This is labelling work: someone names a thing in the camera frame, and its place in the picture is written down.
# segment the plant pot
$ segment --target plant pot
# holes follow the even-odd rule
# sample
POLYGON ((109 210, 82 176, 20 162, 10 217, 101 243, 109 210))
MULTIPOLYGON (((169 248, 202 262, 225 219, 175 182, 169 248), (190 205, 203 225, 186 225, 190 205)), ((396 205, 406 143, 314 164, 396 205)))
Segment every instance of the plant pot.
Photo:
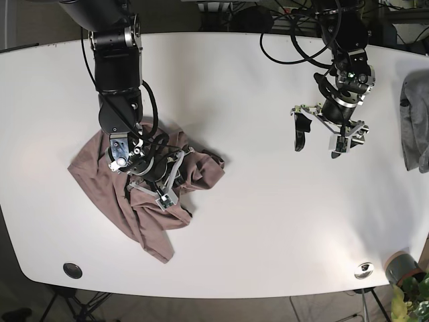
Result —
POLYGON ((413 257, 405 252, 392 255, 384 265, 384 271, 389 283, 399 287, 407 277, 413 276, 418 282, 421 282, 426 275, 413 257))

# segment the wire bundle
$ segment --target wire bundle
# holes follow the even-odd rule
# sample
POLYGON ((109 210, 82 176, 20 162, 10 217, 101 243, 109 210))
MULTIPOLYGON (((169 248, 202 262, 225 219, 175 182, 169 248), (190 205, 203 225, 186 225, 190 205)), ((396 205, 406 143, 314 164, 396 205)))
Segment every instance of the wire bundle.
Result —
POLYGON ((278 20, 278 19, 281 19, 281 18, 285 18, 285 19, 287 19, 291 23, 291 29, 290 29, 290 31, 291 31, 291 33, 290 33, 291 41, 292 41, 295 49, 302 56, 302 59, 300 59, 300 60, 294 60, 294 61, 282 61, 282 60, 278 60, 278 59, 275 59, 275 58, 271 57, 266 52, 265 48, 263 47, 263 36, 265 35, 265 33, 262 33, 261 37, 259 38, 259 46, 260 46, 263 54, 268 59, 270 59, 272 62, 275 62, 277 64, 295 65, 295 64, 301 64, 302 62, 309 62, 309 63, 311 63, 311 64, 313 64, 313 65, 315 65, 317 67, 329 69, 331 65, 319 63, 319 62, 315 61, 314 58, 320 56, 325 50, 327 50, 328 48, 330 48, 330 46, 334 43, 335 38, 337 37, 338 32, 340 30, 341 19, 342 19, 342 16, 343 16, 343 11, 342 11, 341 4, 340 4, 339 0, 335 0, 335 4, 336 4, 336 8, 338 10, 338 20, 337 20, 337 23, 336 23, 335 30, 333 32, 333 35, 332 35, 331 39, 328 41, 328 43, 325 45, 325 47, 322 48, 321 50, 319 50, 317 53, 315 53, 314 55, 309 56, 298 45, 298 41, 297 41, 296 35, 295 35, 295 28, 297 28, 297 25, 298 25, 298 22, 300 21, 300 19, 302 19, 303 17, 307 17, 307 19, 312 19, 316 23, 320 24, 320 22, 315 17, 313 17, 313 16, 311 16, 310 14, 307 13, 307 10, 301 10, 301 9, 299 9, 299 10, 297 10, 297 12, 285 13, 283 15, 280 15, 280 16, 276 17, 274 19, 274 21, 278 20))

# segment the black equipment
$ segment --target black equipment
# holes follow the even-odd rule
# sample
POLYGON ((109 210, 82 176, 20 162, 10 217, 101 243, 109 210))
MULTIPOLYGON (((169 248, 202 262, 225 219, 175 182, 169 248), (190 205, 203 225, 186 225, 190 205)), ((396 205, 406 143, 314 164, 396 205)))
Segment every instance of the black equipment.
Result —
MULTIPOLYGON (((178 147, 167 145, 169 136, 159 134, 158 108, 152 90, 141 75, 140 22, 132 13, 128 0, 63 0, 61 7, 81 27, 88 38, 95 59, 95 75, 84 59, 88 72, 99 92, 99 123, 109 135, 110 147, 105 156, 112 171, 140 176, 151 189, 145 192, 157 197, 165 210, 175 205, 172 190, 180 178, 179 166, 185 155, 178 147), (149 93, 154 122, 151 129, 143 128, 140 85, 149 93)), ((84 52, 83 34, 82 51, 84 52)))
MULTIPOLYGON (((330 44, 332 66, 314 59, 308 60, 317 67, 328 69, 325 74, 314 74, 314 80, 326 101, 323 105, 299 105, 292 109, 296 120, 295 150, 300 151, 304 147, 305 132, 310 132, 310 124, 305 124, 303 117, 309 116, 323 122, 332 132, 329 148, 332 158, 337 158, 354 146, 365 143, 364 135, 369 128, 363 121, 351 121, 351 116, 374 87, 375 73, 367 63, 365 47, 369 36, 359 17, 359 1, 317 0, 314 1, 314 6, 314 9, 298 10, 297 14, 313 17, 319 22, 322 39, 326 45, 330 44), (328 74, 335 77, 336 87, 326 78, 328 74)), ((309 58, 299 48, 293 32, 291 39, 302 57, 309 58)))

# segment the potted plant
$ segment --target potted plant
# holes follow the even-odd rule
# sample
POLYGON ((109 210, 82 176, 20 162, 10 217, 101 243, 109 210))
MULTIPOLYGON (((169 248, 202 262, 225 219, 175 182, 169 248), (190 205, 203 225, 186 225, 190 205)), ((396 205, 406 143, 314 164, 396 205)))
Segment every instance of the potted plant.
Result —
POLYGON ((393 286, 392 322, 429 321, 429 274, 405 252, 387 261, 385 273, 393 286))

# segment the gray floor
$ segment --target gray floor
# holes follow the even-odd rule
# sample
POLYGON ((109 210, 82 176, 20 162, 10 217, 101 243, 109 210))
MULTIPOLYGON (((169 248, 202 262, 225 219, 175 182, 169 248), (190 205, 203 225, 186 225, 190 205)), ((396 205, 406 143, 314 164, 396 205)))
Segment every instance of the gray floor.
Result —
MULTIPOLYGON (((289 0, 282 0, 288 5, 289 0)), ((271 0, 262 3, 277 9, 271 0)), ((150 32, 191 32, 200 27, 198 10, 193 3, 180 0, 134 0, 136 12, 141 16, 142 30, 150 32)), ((79 39, 79 27, 58 5, 35 4, 17 0, 17 45, 49 44, 79 39)), ((429 261, 429 247, 422 256, 424 266, 429 261)), ((44 285, 28 280, 19 269, 7 230, 0 216, 0 314, 20 307, 29 307, 34 315, 30 321, 38 321, 52 296, 44 285)), ((382 303, 389 310, 391 289, 388 286, 376 289, 382 303)), ((93 292, 80 290, 82 301, 93 292)), ((367 296, 371 321, 385 321, 373 297, 367 296)), ((114 294, 109 303, 96 312, 104 319, 127 321, 187 321, 187 322, 265 322, 307 321, 334 322, 354 313, 361 314, 361 298, 352 292, 308 295, 294 297, 296 314, 290 298, 200 300, 135 297, 114 294)), ((58 300, 47 321, 71 321, 65 303, 58 300)))

